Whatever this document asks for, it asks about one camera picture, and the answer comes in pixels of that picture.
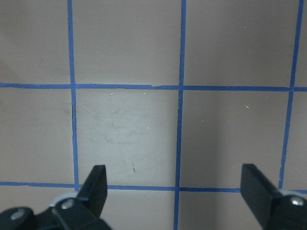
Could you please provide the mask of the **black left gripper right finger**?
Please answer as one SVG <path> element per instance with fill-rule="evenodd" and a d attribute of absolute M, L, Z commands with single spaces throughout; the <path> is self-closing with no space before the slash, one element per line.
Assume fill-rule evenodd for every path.
<path fill-rule="evenodd" d="M 307 200 L 276 188 L 254 164 L 242 165 L 240 192 L 263 230 L 307 228 Z"/>

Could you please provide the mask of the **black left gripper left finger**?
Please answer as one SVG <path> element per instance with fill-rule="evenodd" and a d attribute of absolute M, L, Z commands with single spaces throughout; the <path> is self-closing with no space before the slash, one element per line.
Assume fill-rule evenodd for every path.
<path fill-rule="evenodd" d="M 95 165 L 80 191 L 34 214 L 29 207 L 13 207 L 0 214 L 2 230 L 110 230 L 100 218 L 107 197 L 105 165 Z"/>

